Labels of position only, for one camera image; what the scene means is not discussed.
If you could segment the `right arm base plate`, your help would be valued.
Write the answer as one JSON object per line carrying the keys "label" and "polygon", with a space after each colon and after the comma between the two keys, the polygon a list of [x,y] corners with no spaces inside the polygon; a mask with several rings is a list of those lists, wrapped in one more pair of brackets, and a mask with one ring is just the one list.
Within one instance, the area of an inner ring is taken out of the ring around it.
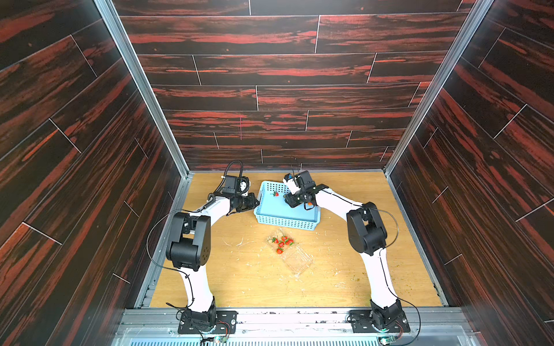
{"label": "right arm base plate", "polygon": [[403,311],[350,310],[346,322],[354,333],[400,334],[411,331]]}

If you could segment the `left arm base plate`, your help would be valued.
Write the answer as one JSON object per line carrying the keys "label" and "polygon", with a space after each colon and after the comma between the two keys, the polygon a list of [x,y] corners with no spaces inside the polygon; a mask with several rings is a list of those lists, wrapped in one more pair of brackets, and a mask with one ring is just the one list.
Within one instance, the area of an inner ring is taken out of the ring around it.
{"label": "left arm base plate", "polygon": [[179,310],[176,314],[179,321],[178,334],[235,334],[237,328],[237,311],[214,310],[197,313],[190,309]]}

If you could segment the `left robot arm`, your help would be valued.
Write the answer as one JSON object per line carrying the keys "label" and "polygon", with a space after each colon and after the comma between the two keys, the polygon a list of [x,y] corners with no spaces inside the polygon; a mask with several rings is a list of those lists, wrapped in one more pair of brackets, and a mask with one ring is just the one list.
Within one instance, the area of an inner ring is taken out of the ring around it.
{"label": "left robot arm", "polygon": [[180,273],[188,302],[183,316],[214,324],[216,300],[209,288],[206,263],[212,250],[212,226],[222,217],[254,210],[260,202],[254,193],[211,195],[195,211],[179,211],[170,219],[166,258]]}

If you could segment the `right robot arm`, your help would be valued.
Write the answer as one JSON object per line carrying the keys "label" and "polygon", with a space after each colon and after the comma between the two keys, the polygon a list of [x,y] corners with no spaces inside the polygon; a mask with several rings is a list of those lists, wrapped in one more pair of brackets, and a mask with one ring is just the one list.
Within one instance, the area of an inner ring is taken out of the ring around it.
{"label": "right robot arm", "polygon": [[364,262],[371,290],[371,318],[375,330],[385,332],[405,319],[400,298],[392,285],[387,259],[388,233],[381,210],[374,203],[359,203],[337,194],[324,184],[316,184],[308,171],[286,174],[283,183],[289,189],[287,205],[324,208],[347,224],[349,244]]}

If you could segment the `clear plastic clamshell container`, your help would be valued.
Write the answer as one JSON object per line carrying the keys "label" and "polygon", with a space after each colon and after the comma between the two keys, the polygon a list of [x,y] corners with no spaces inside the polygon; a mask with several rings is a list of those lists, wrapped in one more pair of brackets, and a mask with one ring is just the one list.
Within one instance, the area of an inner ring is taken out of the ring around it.
{"label": "clear plastic clamshell container", "polygon": [[[287,245],[287,240],[282,241],[281,237],[287,236],[288,239],[292,239],[294,243],[292,245]],[[272,237],[278,238],[278,243],[272,242]],[[278,247],[278,244],[280,242],[284,242],[285,245],[283,248]],[[282,260],[284,265],[291,271],[291,273],[295,276],[300,276],[303,274],[306,270],[308,270],[311,265],[313,264],[313,258],[311,255],[309,255],[296,241],[294,238],[283,234],[282,232],[277,232],[275,234],[272,234],[267,239],[268,246],[272,249],[274,254],[277,255],[278,258]],[[276,250],[280,248],[283,249],[282,254],[278,254]]]}

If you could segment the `light blue plastic basket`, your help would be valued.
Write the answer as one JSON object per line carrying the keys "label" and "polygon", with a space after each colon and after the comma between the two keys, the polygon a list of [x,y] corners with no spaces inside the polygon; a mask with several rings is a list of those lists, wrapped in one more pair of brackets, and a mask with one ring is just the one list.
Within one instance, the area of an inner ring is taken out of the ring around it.
{"label": "light blue plastic basket", "polygon": [[[279,196],[274,197],[273,192],[278,192]],[[287,193],[289,189],[284,183],[263,181],[258,193],[260,205],[254,210],[257,221],[271,226],[314,231],[320,223],[320,208],[305,208],[303,205],[291,208],[285,202]]]}

